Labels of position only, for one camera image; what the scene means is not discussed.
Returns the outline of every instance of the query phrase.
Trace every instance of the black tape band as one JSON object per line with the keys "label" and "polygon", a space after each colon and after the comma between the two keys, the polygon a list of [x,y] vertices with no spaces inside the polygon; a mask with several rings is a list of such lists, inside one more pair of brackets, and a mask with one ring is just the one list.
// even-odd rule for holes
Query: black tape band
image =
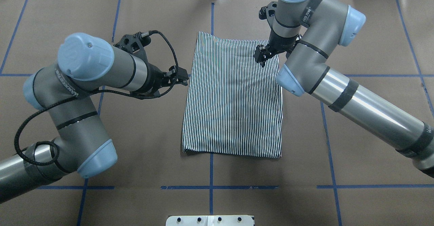
{"label": "black tape band", "polygon": [[303,11],[303,14],[301,15],[300,24],[304,27],[308,28],[310,26],[309,21],[313,16],[313,13],[315,12],[316,8],[318,8],[319,4],[322,2],[322,0],[310,0],[307,4],[306,8]]}
{"label": "black tape band", "polygon": [[90,112],[90,113],[86,113],[85,115],[81,115],[80,117],[73,118],[71,120],[66,121],[65,123],[57,125],[56,129],[57,130],[63,129],[64,127],[66,127],[68,125],[74,124],[76,122],[79,122],[79,121],[81,121],[83,119],[86,119],[86,118],[89,118],[89,117],[92,117],[92,116],[95,116],[95,115],[98,115],[98,113],[96,111]]}
{"label": "black tape band", "polygon": [[133,74],[131,75],[130,80],[129,80],[126,84],[124,84],[123,86],[121,86],[121,87],[117,87],[118,89],[125,88],[127,85],[129,85],[129,84],[131,83],[131,81],[133,81],[133,78],[134,78],[134,76],[135,76],[135,72],[136,72],[136,62],[135,62],[135,59],[133,58],[133,55],[130,54],[130,57],[131,57],[131,59],[133,59],[133,64],[134,64]]}
{"label": "black tape band", "polygon": [[282,27],[285,27],[285,28],[297,28],[297,27],[300,26],[300,25],[295,25],[295,26],[284,25],[284,24],[282,24],[281,22],[279,22],[279,21],[277,20],[276,17],[274,17],[274,19],[276,20],[276,22],[277,22],[278,24],[280,24]]}
{"label": "black tape band", "polygon": [[[28,158],[35,160],[35,150],[36,150],[36,143],[32,144],[31,146],[27,147],[26,152],[24,153]],[[38,185],[47,185],[50,183],[53,183],[54,181],[51,178],[48,178],[45,174],[43,174],[41,171],[39,171],[38,166],[34,164],[29,164],[28,162],[23,160],[24,169],[27,173],[27,175]]]}
{"label": "black tape band", "polygon": [[330,109],[332,109],[335,112],[339,112],[351,100],[357,88],[358,88],[358,83],[350,79],[347,87],[345,87],[344,91],[341,93],[338,99],[336,99],[336,101],[329,106]]}
{"label": "black tape band", "polygon": [[321,54],[321,56],[323,56],[325,59],[329,58],[329,55],[327,55],[327,53],[325,53],[323,50],[319,49],[318,47],[314,46],[313,44],[310,44],[309,42],[305,42],[303,40],[299,40],[298,43],[301,43],[307,47],[310,47],[312,50],[314,50],[315,52]]}
{"label": "black tape band", "polygon": [[423,132],[410,147],[403,149],[403,150],[396,150],[397,152],[401,153],[401,155],[412,158],[417,155],[421,151],[423,151],[429,144],[431,143],[432,139],[434,137],[434,133],[432,132],[432,128],[429,124],[423,123]]}
{"label": "black tape band", "polygon": [[322,79],[324,79],[324,77],[329,72],[329,70],[330,70],[330,67],[327,66],[326,69],[324,70],[324,72],[322,73],[321,77],[318,79],[318,81],[316,81],[315,85],[312,87],[312,89],[310,89],[309,92],[307,92],[309,95],[311,95],[316,90],[316,88],[321,83]]}
{"label": "black tape band", "polygon": [[60,70],[59,65],[54,66],[54,73],[56,75],[57,80],[65,87],[65,89],[77,99],[83,99],[85,97],[90,96],[90,93],[78,87],[74,82],[69,78],[68,75],[65,75],[62,70]]}
{"label": "black tape band", "polygon": [[[51,155],[52,158],[54,158],[54,155],[55,155],[55,154],[54,154],[54,147],[52,147],[52,146],[50,146],[50,155]],[[64,172],[64,173],[72,173],[72,172],[69,172],[68,170],[66,170],[64,167],[62,167],[62,166],[60,165],[60,163],[59,163],[58,160],[54,161],[54,164],[57,166],[57,168],[58,168],[60,171],[62,171],[62,172]]]}

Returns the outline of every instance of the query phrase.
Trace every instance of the gray metal tube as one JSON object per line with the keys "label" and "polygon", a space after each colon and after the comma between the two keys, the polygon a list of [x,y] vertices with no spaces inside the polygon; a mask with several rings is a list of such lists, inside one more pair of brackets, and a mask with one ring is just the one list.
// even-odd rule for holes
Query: gray metal tube
{"label": "gray metal tube", "polygon": [[[330,69],[321,79],[312,96],[327,106],[331,106],[341,97],[349,82],[348,77]],[[361,85],[358,85],[355,93],[338,112],[396,150],[409,149],[426,132],[422,121]],[[434,167],[434,140],[412,159],[417,169],[434,177],[434,173],[431,172]]]}
{"label": "gray metal tube", "polygon": [[74,83],[84,90],[95,90],[103,85],[128,91],[138,90],[147,78],[148,69],[145,62],[116,47],[112,48],[115,59],[104,76],[94,81],[74,80]]}
{"label": "gray metal tube", "polygon": [[[50,161],[50,147],[48,145],[38,146],[35,151],[35,159],[39,162]],[[0,163],[0,188],[2,189],[0,203],[42,185],[53,183],[66,174],[57,168],[55,164],[35,166],[26,163],[18,155],[14,155]]]}

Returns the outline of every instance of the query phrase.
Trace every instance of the black and white striped fabric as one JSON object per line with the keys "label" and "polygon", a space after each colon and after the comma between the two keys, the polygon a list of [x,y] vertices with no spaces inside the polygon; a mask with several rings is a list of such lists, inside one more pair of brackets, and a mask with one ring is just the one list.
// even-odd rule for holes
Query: black and white striped fabric
{"label": "black and white striped fabric", "polygon": [[183,120],[184,151],[280,157],[282,89],[274,80],[278,58],[262,68],[253,57],[258,44],[267,41],[199,33]]}

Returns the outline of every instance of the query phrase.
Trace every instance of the grid line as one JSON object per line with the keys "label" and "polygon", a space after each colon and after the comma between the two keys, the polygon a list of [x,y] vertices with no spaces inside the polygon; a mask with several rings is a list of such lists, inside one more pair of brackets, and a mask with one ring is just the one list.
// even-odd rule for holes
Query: grid line
{"label": "grid line", "polygon": [[80,209],[79,209],[79,216],[77,218],[77,226],[80,226],[80,224],[81,224],[81,218],[82,218],[83,210],[84,210],[84,203],[86,201],[86,192],[87,192],[87,183],[88,183],[88,180],[89,179],[85,179],[84,180],[82,199],[81,199]]}
{"label": "grid line", "polygon": [[278,185],[175,185],[161,186],[162,190],[170,189],[278,189]]}
{"label": "grid line", "polygon": [[4,58],[3,58],[3,62],[1,64],[1,66],[0,66],[0,75],[3,72],[4,66],[6,64],[7,56],[9,55],[9,51],[11,50],[12,43],[14,42],[15,34],[17,33],[17,30],[18,30],[18,27],[20,25],[21,19],[23,17],[24,10],[26,9],[27,2],[28,2],[28,0],[24,1],[23,8],[21,9],[20,16],[19,16],[19,18],[17,20],[17,24],[15,25],[14,32],[12,33],[12,36],[11,36],[11,41],[9,41],[9,45],[7,46],[6,53],[5,53]]}
{"label": "grid line", "polygon": [[425,80],[423,79],[422,71],[420,70],[420,66],[419,66],[419,62],[417,61],[416,54],[414,53],[413,44],[411,44],[410,36],[408,35],[408,31],[407,31],[406,23],[404,22],[404,18],[403,18],[403,16],[402,16],[401,6],[400,6],[400,4],[399,4],[399,0],[395,0],[395,1],[396,1],[396,5],[397,5],[397,7],[398,7],[399,17],[400,17],[400,19],[401,19],[401,23],[402,23],[402,26],[403,26],[403,29],[404,29],[404,33],[406,34],[406,38],[407,38],[407,41],[408,41],[408,45],[409,45],[409,47],[410,47],[411,54],[412,54],[413,59],[414,59],[414,64],[416,64],[417,73],[419,73],[420,81],[422,82],[422,85],[423,85],[423,91],[425,92],[425,96],[426,96],[426,98],[427,98],[427,100],[428,100],[428,104],[429,104],[429,106],[430,106],[430,110],[431,110],[431,115],[432,115],[433,118],[434,118],[434,108],[433,108],[433,104],[432,104],[432,102],[431,102],[431,98],[430,98],[430,95],[429,95],[429,93],[428,93],[427,86],[426,86],[426,84],[425,84]]}
{"label": "grid line", "polygon": [[[434,188],[434,184],[356,184],[336,185],[337,189]],[[332,185],[317,185],[317,189],[333,189]]]}
{"label": "grid line", "polygon": [[118,0],[118,8],[116,9],[115,23],[113,24],[112,42],[115,42],[116,25],[118,24],[119,9],[121,7],[121,0]]}
{"label": "grid line", "polygon": [[[214,35],[214,2],[211,2],[211,35]],[[213,203],[213,185],[214,185],[214,154],[210,153],[210,215],[214,214]]]}
{"label": "grid line", "polygon": [[[43,185],[37,189],[83,189],[84,186]],[[87,186],[87,189],[115,189],[114,186]]]}
{"label": "grid line", "polygon": [[327,148],[329,150],[328,152],[329,165],[330,165],[330,173],[332,175],[332,183],[333,183],[332,189],[333,189],[333,194],[335,196],[336,214],[338,216],[338,224],[339,226],[342,226],[341,207],[339,205],[338,188],[336,187],[335,169],[333,166],[332,149],[330,147],[329,130],[327,128],[326,112],[324,111],[324,104],[320,102],[320,105],[321,105],[321,114],[322,114],[322,124],[324,125],[325,137],[327,139]]}

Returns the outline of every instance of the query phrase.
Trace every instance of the black bracket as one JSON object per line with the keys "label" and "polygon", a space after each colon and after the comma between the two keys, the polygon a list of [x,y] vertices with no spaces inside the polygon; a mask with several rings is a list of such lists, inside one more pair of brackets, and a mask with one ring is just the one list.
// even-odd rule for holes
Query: black bracket
{"label": "black bracket", "polygon": [[146,34],[138,32],[133,35],[124,35],[118,43],[114,44],[115,47],[143,60],[148,68],[148,76],[152,76],[147,80],[146,87],[131,94],[153,96],[160,95],[158,89],[169,87],[173,83],[187,86],[189,80],[187,70],[181,67],[176,69],[176,66],[172,66],[168,72],[162,72],[148,62],[144,47],[151,43],[149,34],[152,34],[151,31]]}

